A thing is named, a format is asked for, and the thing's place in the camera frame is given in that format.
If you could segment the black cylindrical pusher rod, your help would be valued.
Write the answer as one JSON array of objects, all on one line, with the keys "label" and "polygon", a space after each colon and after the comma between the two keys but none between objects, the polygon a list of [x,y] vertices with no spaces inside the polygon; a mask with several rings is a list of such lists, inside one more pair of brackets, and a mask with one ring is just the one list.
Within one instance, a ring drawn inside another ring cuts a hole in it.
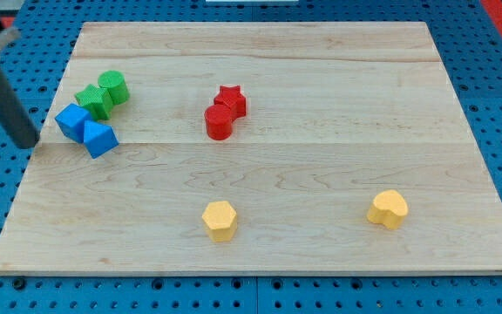
[{"label": "black cylindrical pusher rod", "polygon": [[39,141],[39,131],[1,68],[0,124],[18,148],[33,148]]}]

